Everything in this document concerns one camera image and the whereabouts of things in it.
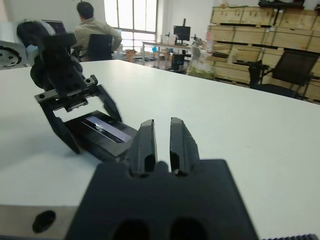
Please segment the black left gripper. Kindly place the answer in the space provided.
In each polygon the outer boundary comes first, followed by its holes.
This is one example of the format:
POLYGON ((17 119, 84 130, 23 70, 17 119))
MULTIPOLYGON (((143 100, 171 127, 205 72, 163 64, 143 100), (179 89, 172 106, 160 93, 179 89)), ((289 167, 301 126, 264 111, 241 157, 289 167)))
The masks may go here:
POLYGON ((54 111, 67 112, 88 104, 87 98, 98 97, 110 117, 122 122, 116 103, 92 75, 86 78, 81 65, 72 59, 69 49, 45 49, 34 59, 34 83, 44 90, 35 96, 54 133, 76 154, 78 144, 65 123, 54 111))

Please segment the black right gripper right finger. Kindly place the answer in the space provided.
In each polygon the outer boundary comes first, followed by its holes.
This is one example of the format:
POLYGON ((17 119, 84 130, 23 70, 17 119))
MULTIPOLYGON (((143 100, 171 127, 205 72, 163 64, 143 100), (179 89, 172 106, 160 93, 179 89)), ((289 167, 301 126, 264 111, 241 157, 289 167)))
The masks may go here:
POLYGON ((184 121, 172 117, 170 122, 169 142, 170 166, 175 175, 188 175, 200 160, 195 139, 184 121))

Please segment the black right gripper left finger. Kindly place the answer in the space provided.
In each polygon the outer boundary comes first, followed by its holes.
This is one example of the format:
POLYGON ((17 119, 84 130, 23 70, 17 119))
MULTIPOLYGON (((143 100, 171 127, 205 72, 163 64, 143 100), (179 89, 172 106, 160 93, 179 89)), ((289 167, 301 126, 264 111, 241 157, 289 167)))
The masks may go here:
POLYGON ((127 161, 132 176, 145 176, 154 171, 158 156, 153 119, 140 125, 128 150, 127 161))

